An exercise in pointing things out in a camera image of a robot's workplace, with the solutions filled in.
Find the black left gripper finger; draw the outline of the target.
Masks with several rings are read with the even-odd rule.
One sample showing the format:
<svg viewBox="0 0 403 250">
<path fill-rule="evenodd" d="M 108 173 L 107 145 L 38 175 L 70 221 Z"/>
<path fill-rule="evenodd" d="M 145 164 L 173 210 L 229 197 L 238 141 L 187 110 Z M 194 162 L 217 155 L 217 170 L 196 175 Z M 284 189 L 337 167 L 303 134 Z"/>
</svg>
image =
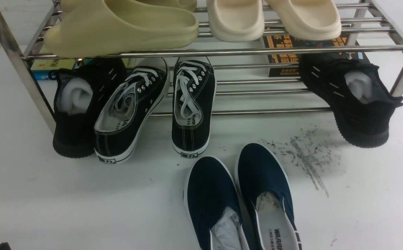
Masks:
<svg viewBox="0 0 403 250">
<path fill-rule="evenodd" d="M 11 250 L 11 247 L 8 242 L 3 242 L 0 244 L 0 250 Z"/>
</svg>

